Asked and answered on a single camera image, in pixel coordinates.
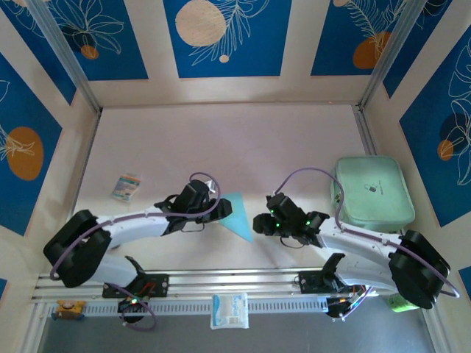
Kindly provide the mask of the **light blue paper sheet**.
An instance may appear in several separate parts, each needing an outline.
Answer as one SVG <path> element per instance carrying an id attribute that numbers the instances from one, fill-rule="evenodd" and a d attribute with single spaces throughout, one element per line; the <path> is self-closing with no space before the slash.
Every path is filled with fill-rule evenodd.
<path id="1" fill-rule="evenodd" d="M 227 193 L 223 194 L 222 198 L 231 203 L 232 213 L 220 220 L 219 224 L 243 240 L 252 243 L 252 228 L 247 217 L 242 193 Z"/>

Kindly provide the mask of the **small printed sachet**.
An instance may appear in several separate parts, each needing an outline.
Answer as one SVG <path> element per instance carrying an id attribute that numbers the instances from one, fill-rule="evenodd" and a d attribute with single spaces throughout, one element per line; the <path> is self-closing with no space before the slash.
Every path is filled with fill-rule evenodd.
<path id="1" fill-rule="evenodd" d="M 141 185 L 141 175 L 132 173 L 123 173 L 117 180 L 111 196 L 114 199 L 131 202 L 136 191 Z"/>

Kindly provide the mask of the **mint green zipper pouch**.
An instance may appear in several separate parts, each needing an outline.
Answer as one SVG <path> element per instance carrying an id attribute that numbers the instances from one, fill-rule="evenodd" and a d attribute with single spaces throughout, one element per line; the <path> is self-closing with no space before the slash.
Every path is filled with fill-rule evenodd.
<path id="1" fill-rule="evenodd" d="M 397 232 L 415 220 L 415 209 L 399 163 L 387 156 L 337 160 L 331 203 L 339 219 L 376 232 Z"/>

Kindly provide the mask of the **white tissue pack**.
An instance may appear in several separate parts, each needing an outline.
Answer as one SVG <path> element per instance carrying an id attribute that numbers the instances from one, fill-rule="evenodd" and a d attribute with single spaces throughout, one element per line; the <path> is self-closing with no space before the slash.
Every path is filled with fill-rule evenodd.
<path id="1" fill-rule="evenodd" d="M 248 329 L 249 308 L 247 294 L 214 294 L 212 296 L 210 328 Z"/>

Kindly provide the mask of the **black controller board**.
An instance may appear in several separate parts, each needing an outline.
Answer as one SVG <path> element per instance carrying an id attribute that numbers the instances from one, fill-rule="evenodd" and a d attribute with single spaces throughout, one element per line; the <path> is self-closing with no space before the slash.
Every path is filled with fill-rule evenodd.
<path id="1" fill-rule="evenodd" d="M 128 296 L 118 303 L 118 314 L 124 327 L 137 324 L 147 312 L 147 303 L 135 296 Z"/>
<path id="2" fill-rule="evenodd" d="M 355 295 L 348 298 L 328 299 L 327 301 L 327 315 L 334 321 L 345 321 L 360 304 L 367 298 L 367 294 Z"/>

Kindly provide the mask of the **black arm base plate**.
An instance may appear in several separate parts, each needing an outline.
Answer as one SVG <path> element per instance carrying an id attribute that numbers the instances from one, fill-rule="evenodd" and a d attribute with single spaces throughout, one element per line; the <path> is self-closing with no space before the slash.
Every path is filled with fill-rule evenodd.
<path id="1" fill-rule="evenodd" d="M 298 283 L 302 294 L 332 293 L 331 284 L 325 281 L 322 271 L 300 271 Z"/>
<path id="2" fill-rule="evenodd" d="M 122 293 L 110 284 L 107 284 L 107 287 L 103 287 L 102 297 L 106 299 L 118 299 L 126 296 L 165 298 L 169 289 L 169 275 L 140 274 L 124 289 L 130 292 L 130 294 Z"/>

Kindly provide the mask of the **aluminium mounting rail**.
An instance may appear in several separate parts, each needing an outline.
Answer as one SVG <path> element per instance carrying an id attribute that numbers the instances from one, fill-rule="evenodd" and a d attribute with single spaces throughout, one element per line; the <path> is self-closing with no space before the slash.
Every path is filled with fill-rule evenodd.
<path id="1" fill-rule="evenodd" d="M 325 277 L 334 277 L 327 266 L 317 268 L 273 268 L 273 269 L 232 269 L 195 271 L 150 271 L 148 274 L 168 274 L 169 299 L 206 299 L 215 293 L 245 292 L 254 297 L 299 296 L 301 295 L 298 273 L 300 271 L 322 271 Z M 84 284 L 67 288 L 61 281 L 53 281 L 40 275 L 32 294 L 35 302 L 57 300 L 106 299 L 102 297 L 107 284 L 87 281 Z M 347 292 L 306 294 L 317 296 L 346 296 Z"/>

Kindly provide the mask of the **aluminium side rail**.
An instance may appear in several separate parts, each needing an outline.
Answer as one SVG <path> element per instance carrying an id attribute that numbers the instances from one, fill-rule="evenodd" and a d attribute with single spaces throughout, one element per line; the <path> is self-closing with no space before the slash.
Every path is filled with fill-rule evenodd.
<path id="1" fill-rule="evenodd" d="M 86 154 L 83 158 L 82 164 L 80 165 L 80 170 L 79 170 L 80 175 L 79 175 L 79 179 L 77 181 L 77 187 L 74 190 L 74 194 L 73 194 L 74 198 L 73 198 L 73 201 L 72 201 L 72 204 L 71 204 L 71 210 L 68 213 L 67 219 L 70 219 L 72 217 L 72 215 L 74 214 L 74 211 L 75 211 L 75 208 L 76 208 L 76 205 L 77 205 L 77 202 L 78 202 L 79 192 L 80 192 L 80 189 L 82 187 L 82 183 L 83 183 L 83 179 L 84 179 L 84 176 L 85 176 L 86 168 L 87 168 L 88 161 L 89 161 L 90 155 L 91 155 L 91 150 L 93 148 L 93 144 L 94 144 L 94 141 L 95 141 L 95 138 L 96 138 L 96 133 L 97 133 L 97 130 L 99 128 L 100 120 L 101 120 L 101 117 L 102 117 L 102 112 L 103 112 L 103 110 L 100 110 L 97 117 L 96 117 L 96 122 L 93 126 L 93 131 L 92 131 L 92 134 L 91 134 L 90 139 L 88 141 L 88 147 L 87 147 L 87 150 L 86 150 Z"/>
<path id="2" fill-rule="evenodd" d="M 378 155 L 365 113 L 355 107 L 354 116 L 366 155 L 354 163 L 350 215 L 366 230 L 397 234 L 415 219 L 406 181 L 394 158 Z"/>

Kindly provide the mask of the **aluminium frame post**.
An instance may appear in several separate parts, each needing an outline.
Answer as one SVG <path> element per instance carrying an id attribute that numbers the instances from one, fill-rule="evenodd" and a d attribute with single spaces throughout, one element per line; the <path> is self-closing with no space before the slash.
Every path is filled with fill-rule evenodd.
<path id="1" fill-rule="evenodd" d="M 82 94 L 91 111 L 100 115 L 102 107 L 91 90 L 84 71 L 46 4 L 42 0 L 24 1 L 55 56 L 60 61 L 61 66 L 74 83 L 74 86 Z"/>
<path id="2" fill-rule="evenodd" d="M 358 109 L 365 111 L 368 103 L 375 95 L 376 90 L 382 84 L 392 64 L 400 53 L 403 44 L 411 33 L 420 13 L 423 11 L 427 0 L 407 0 L 404 11 L 390 35 L 389 40 L 378 59 L 377 65 L 370 75 L 366 88 L 358 102 Z"/>

